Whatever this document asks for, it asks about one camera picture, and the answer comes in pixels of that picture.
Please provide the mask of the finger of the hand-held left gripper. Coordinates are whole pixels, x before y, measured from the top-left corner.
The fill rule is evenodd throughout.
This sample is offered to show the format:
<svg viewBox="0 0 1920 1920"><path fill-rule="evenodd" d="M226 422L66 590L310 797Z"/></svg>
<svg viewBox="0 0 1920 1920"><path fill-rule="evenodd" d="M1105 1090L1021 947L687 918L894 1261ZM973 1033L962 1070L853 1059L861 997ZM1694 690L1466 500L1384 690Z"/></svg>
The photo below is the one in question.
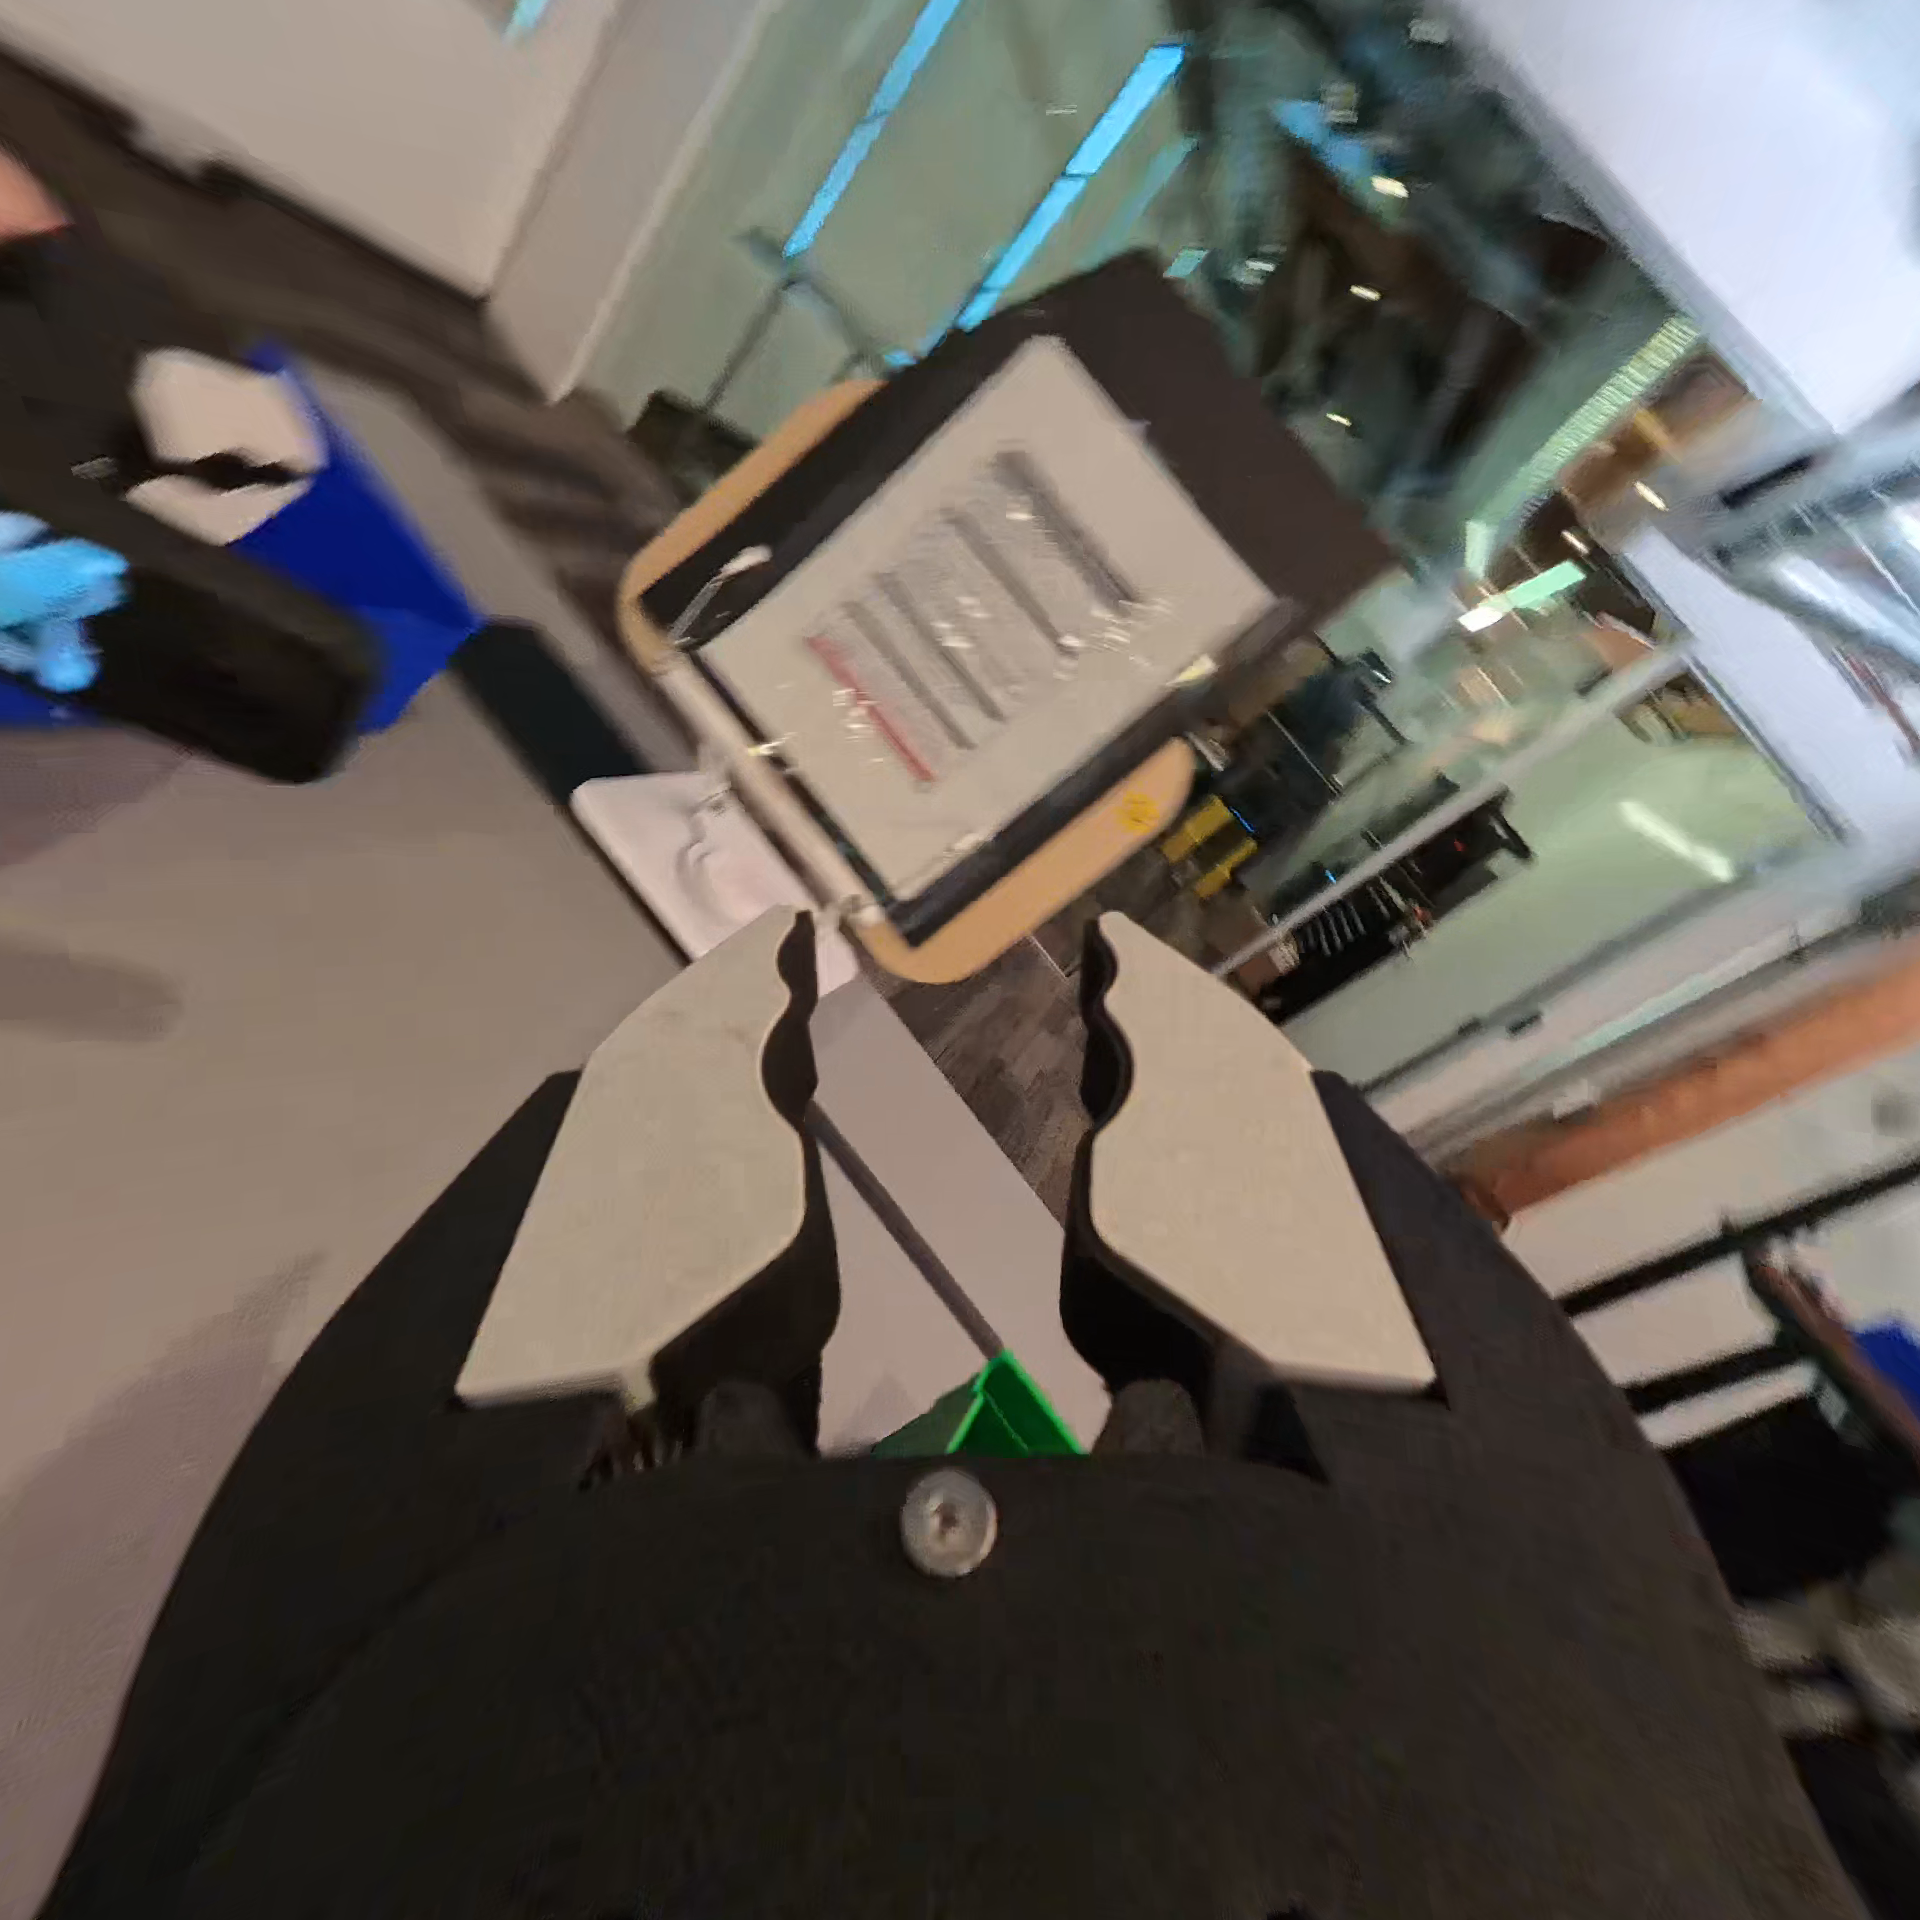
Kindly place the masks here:
<svg viewBox="0 0 1920 1920"><path fill-rule="evenodd" d="M212 487L202 475L153 475L149 517L188 538L226 547L243 542L264 523L310 494L310 481Z"/></svg>
<svg viewBox="0 0 1920 1920"><path fill-rule="evenodd" d="M160 473L299 483L327 467L312 407L279 371L197 348L153 348L130 378L130 407Z"/></svg>

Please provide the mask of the wooden framed sign board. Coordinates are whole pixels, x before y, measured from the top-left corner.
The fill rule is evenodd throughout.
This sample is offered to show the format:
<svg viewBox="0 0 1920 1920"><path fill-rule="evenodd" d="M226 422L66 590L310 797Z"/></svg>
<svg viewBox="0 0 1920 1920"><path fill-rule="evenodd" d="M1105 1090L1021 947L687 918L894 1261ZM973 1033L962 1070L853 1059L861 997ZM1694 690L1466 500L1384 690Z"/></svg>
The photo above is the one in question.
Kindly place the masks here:
<svg viewBox="0 0 1920 1920"><path fill-rule="evenodd" d="M637 551L626 651L819 906L948 987L1150 838L1391 561L1129 250L813 395Z"/></svg>

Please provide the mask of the black pole stand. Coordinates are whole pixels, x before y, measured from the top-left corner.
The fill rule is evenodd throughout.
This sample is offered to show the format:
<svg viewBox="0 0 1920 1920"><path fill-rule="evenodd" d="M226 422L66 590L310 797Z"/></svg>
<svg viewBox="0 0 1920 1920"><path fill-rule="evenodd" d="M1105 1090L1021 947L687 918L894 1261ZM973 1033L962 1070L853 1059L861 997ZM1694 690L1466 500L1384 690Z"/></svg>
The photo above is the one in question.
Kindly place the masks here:
<svg viewBox="0 0 1920 1920"><path fill-rule="evenodd" d="M1916 1154L1874 1165L1872 1172L1840 1182L1834 1189L1818 1189L1798 1195L1780 1212L1766 1212L1758 1218L1726 1218L1715 1235L1692 1238L1666 1254L1649 1261L1619 1268L1616 1273L1602 1273L1600 1280L1582 1280L1557 1296L1557 1305L1566 1320L1582 1320L1602 1309L1616 1309L1619 1304L1633 1304L1659 1287L1692 1280L1694 1273L1737 1261L1748 1249L1780 1249L1798 1261L1798 1243L1834 1218L1878 1206L1889 1195L1908 1195L1916 1184ZM1798 1363L1811 1363L1811 1359L1785 1338L1780 1322L1757 1305L1752 1293L1748 1288L1757 1312L1770 1322L1770 1338L1762 1346L1737 1347L1726 1356L1715 1356L1684 1368L1672 1368L1666 1375L1628 1381L1624 1383L1624 1397L1634 1417L1666 1414L1680 1405L1694 1405L1709 1397L1715 1392L1731 1392L1751 1381L1780 1379Z"/></svg>

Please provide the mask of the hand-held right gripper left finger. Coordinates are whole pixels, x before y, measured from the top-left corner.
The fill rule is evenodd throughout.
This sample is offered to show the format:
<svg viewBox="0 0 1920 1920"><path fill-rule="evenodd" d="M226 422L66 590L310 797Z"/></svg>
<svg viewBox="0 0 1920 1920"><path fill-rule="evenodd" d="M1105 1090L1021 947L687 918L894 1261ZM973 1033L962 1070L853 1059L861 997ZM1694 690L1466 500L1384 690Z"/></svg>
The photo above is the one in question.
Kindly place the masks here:
<svg viewBox="0 0 1920 1920"><path fill-rule="evenodd" d="M813 918L769 906L647 997L588 1059L468 1347L468 1407L615 1395L698 1411L755 1381L819 1411L837 1235Z"/></svg>

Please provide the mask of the black desk mat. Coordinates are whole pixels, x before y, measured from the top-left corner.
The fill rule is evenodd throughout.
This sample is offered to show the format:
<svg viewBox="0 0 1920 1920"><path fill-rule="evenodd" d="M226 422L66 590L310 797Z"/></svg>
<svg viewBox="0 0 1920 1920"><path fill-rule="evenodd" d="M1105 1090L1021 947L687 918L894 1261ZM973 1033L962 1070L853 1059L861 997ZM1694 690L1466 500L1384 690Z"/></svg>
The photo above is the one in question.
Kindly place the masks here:
<svg viewBox="0 0 1920 1920"><path fill-rule="evenodd" d="M451 674L521 772L568 811L595 779L649 777L653 763L530 620L489 620L451 659Z"/></svg>

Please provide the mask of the blue plastic bin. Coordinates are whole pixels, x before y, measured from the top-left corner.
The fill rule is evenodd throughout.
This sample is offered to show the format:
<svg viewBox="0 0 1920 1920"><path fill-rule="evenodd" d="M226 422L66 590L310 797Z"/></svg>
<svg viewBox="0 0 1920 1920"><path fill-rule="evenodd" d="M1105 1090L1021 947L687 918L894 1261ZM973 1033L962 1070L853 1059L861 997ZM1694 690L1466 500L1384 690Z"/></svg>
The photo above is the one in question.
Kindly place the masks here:
<svg viewBox="0 0 1920 1920"><path fill-rule="evenodd" d="M404 711L420 684L480 631L484 618L472 610L468 590L455 583L451 568L423 542L394 488L375 473L358 439L334 417L310 371L275 347L251 348L243 359L296 384L324 425L329 457L327 475L310 502L276 517L260 536L243 542L243 551L288 572L340 610L348 610L378 646L378 682L358 728L335 756L340 763L363 733L388 728ZM31 702L2 709L2 732L74 728L133 732Z"/></svg>

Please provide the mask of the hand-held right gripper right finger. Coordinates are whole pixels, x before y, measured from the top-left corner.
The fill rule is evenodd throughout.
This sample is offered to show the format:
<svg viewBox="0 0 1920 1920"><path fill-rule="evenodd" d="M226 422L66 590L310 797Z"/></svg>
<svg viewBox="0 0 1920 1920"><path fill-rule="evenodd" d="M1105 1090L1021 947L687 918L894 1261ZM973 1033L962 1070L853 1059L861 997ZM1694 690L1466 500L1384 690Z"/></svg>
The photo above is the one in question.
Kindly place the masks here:
<svg viewBox="0 0 1920 1920"><path fill-rule="evenodd" d="M1232 981L1104 910L1083 935L1089 1128L1074 1154L1061 1320L1105 1383L1258 1381L1391 1397L1437 1360L1308 1061Z"/></svg>

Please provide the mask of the glass partition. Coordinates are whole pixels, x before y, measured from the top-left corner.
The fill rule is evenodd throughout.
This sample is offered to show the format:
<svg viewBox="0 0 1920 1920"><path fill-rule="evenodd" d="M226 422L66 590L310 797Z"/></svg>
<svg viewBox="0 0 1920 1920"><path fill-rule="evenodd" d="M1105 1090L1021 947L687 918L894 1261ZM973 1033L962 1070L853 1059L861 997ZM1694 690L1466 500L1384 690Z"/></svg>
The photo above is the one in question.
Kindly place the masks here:
<svg viewBox="0 0 1920 1920"><path fill-rule="evenodd" d="M588 381L680 481L1141 250L1391 561L1199 746L1260 852L1112 902L1391 1076L1837 826L1624 545L1743 402L1428 4L775 4ZM1652 679L1652 659L1675 667Z"/></svg>

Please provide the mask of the yellow plastic box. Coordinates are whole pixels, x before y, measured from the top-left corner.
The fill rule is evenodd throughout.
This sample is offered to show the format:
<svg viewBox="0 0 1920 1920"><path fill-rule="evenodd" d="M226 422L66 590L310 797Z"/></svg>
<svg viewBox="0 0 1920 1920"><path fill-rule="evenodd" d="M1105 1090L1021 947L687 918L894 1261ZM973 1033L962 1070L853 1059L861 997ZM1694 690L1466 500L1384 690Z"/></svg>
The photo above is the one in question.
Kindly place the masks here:
<svg viewBox="0 0 1920 1920"><path fill-rule="evenodd" d="M1218 792L1204 797L1159 841L1170 885L1196 902L1218 897L1237 867L1260 852L1247 820Z"/></svg>

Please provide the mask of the green plastic bin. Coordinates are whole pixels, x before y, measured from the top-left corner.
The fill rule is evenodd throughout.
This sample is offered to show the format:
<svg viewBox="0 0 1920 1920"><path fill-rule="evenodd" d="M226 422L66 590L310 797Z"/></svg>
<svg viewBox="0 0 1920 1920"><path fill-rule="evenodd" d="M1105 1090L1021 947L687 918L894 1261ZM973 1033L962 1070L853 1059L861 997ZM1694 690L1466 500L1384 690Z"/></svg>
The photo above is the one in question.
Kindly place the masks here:
<svg viewBox="0 0 1920 1920"><path fill-rule="evenodd" d="M1083 1455L1088 1449L1044 1399L1026 1363L1013 1350L1000 1350L913 1419L874 1439L868 1454L903 1459L1026 1459Z"/></svg>

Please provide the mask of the light blue glove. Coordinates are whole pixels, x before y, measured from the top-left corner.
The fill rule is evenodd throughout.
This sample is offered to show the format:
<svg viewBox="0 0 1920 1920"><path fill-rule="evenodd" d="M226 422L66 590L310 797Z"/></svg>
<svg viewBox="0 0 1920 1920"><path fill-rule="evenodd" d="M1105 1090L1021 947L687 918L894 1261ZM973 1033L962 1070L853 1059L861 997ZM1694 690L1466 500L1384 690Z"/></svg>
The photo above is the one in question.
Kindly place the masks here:
<svg viewBox="0 0 1920 1920"><path fill-rule="evenodd" d="M101 671L89 622L118 610L127 590L127 559L5 508L2 671L45 694L84 693Z"/></svg>

